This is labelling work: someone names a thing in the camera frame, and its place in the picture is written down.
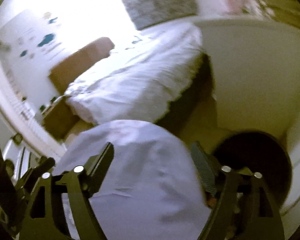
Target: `dark round object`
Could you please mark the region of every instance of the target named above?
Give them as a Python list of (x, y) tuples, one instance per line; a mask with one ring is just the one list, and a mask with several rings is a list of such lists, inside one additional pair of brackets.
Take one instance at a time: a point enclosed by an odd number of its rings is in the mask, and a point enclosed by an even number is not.
[(221, 165), (260, 172), (280, 207), (288, 196), (292, 166), (288, 154), (274, 137), (262, 132), (244, 132), (226, 139), (213, 152)]

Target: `wrinkled white fabric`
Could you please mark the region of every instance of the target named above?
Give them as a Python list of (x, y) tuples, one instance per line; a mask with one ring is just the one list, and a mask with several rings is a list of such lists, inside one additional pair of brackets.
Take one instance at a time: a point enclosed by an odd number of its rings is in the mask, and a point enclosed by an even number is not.
[(192, 23), (178, 23), (155, 39), (143, 40), (109, 58), (71, 83), (68, 104), (86, 122), (117, 119), (155, 122), (190, 86), (202, 64), (202, 34)]
[[(211, 210), (205, 205), (189, 150), (154, 124), (118, 120), (81, 133), (53, 171), (84, 165), (106, 142), (114, 159), (90, 204), (108, 240), (197, 240)], [(78, 239), (69, 202), (64, 209)]]

